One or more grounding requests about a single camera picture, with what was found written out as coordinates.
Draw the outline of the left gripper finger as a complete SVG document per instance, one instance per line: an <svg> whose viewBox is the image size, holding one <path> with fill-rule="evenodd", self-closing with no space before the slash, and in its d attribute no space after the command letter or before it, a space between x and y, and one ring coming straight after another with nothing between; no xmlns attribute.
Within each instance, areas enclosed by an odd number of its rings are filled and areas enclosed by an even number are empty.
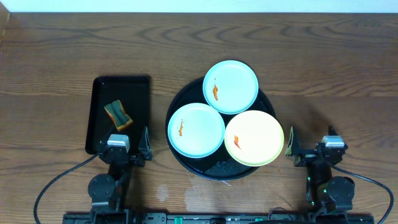
<svg viewBox="0 0 398 224"><path fill-rule="evenodd" d="M112 135L114 133L114 130L116 129L115 126L110 126L109 129L103 134L102 137L100 137L99 140L99 149L103 149L104 147L106 147L108 145L108 139L110 137L110 135Z"/></svg>
<svg viewBox="0 0 398 224"><path fill-rule="evenodd" d="M139 151L144 156L146 161L152 160L152 149L149 142L149 133L147 126L144 126L142 131L141 140L139 142Z"/></svg>

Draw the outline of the orange green sponge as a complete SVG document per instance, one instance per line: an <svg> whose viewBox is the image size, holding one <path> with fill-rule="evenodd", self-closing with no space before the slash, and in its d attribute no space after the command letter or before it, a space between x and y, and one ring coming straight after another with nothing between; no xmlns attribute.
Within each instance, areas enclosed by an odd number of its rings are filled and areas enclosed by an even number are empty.
<svg viewBox="0 0 398 224"><path fill-rule="evenodd" d="M133 123L133 119L126 113L120 100L107 104L104 109L118 131L126 129Z"/></svg>

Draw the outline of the light blue plate front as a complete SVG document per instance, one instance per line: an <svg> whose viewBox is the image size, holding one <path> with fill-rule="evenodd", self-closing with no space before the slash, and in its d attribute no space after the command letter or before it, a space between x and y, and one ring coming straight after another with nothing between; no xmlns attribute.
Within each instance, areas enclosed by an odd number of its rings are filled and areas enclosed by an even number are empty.
<svg viewBox="0 0 398 224"><path fill-rule="evenodd" d="M204 103L190 103L179 108L167 125L168 140L181 155L193 159L214 153L224 140L224 120Z"/></svg>

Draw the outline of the light blue plate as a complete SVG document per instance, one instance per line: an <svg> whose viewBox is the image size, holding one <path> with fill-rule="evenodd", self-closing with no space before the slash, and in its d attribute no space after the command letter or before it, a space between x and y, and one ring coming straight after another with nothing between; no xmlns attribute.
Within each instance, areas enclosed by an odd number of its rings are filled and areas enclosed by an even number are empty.
<svg viewBox="0 0 398 224"><path fill-rule="evenodd" d="M212 66L203 79L206 102L223 114L238 114L256 100L259 82L245 63L225 60Z"/></svg>
<svg viewBox="0 0 398 224"><path fill-rule="evenodd" d="M190 103L179 108L167 125L168 140L181 155L193 159L214 153L224 140L224 120L204 103Z"/></svg>

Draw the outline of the light blue plate back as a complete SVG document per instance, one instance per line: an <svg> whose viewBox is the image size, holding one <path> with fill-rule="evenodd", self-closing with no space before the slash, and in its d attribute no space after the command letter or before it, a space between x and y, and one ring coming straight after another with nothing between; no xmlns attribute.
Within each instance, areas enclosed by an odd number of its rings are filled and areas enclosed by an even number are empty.
<svg viewBox="0 0 398 224"><path fill-rule="evenodd" d="M225 60L212 66L203 79L206 102L223 114L238 114L256 100L259 82L245 63Z"/></svg>

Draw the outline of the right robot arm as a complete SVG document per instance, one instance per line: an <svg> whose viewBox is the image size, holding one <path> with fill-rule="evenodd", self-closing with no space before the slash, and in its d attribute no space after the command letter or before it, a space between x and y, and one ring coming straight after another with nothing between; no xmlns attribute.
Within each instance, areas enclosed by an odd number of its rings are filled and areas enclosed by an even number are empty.
<svg viewBox="0 0 398 224"><path fill-rule="evenodd" d="M341 162L348 146L334 130L316 143L313 149L300 146L297 131L290 129L285 156L294 158L295 167L307 170L306 201L313 208L305 215L312 223L348 223L347 211L353 209L355 183L349 177L333 176L331 168Z"/></svg>

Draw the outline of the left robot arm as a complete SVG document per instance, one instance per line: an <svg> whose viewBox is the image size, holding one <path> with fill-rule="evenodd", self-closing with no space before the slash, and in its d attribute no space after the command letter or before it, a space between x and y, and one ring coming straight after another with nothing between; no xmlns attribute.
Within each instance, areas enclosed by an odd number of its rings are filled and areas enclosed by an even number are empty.
<svg viewBox="0 0 398 224"><path fill-rule="evenodd" d="M142 223L143 215L125 206L131 172L152 159L147 126L137 137L109 131L95 146L96 155L109 165L106 174L98 174L88 184L91 197L90 223Z"/></svg>

